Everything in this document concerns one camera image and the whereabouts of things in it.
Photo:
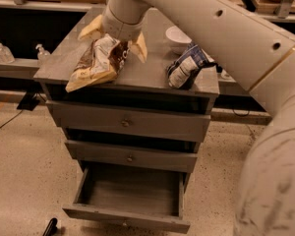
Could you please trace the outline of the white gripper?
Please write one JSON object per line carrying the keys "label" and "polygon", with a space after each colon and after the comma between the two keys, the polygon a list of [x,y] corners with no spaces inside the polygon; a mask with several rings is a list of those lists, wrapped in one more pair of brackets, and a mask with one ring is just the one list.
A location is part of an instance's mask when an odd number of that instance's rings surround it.
{"label": "white gripper", "polygon": [[102,16],[97,16],[81,30],[78,40],[87,38],[98,40],[104,36],[104,32],[120,41],[131,40],[128,44],[130,51],[135,54],[142,63],[145,63],[148,58],[148,49],[145,37],[141,33],[142,25],[143,21],[139,21],[135,24],[124,23],[112,13],[109,7],[106,7]]}

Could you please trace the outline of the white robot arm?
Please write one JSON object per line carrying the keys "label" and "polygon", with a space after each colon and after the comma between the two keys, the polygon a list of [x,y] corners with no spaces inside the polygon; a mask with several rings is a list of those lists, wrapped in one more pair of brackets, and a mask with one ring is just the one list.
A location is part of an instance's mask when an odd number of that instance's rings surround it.
{"label": "white robot arm", "polygon": [[234,236],[295,236],[295,35],[228,0],[108,0],[81,37],[135,40],[154,7],[202,47],[272,120],[244,163]]}

